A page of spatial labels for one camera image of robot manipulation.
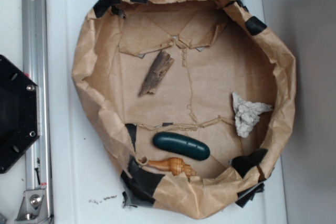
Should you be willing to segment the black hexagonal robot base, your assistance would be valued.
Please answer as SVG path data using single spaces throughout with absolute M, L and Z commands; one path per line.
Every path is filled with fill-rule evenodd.
M 37 85 L 1 55 L 1 174 L 39 137 Z

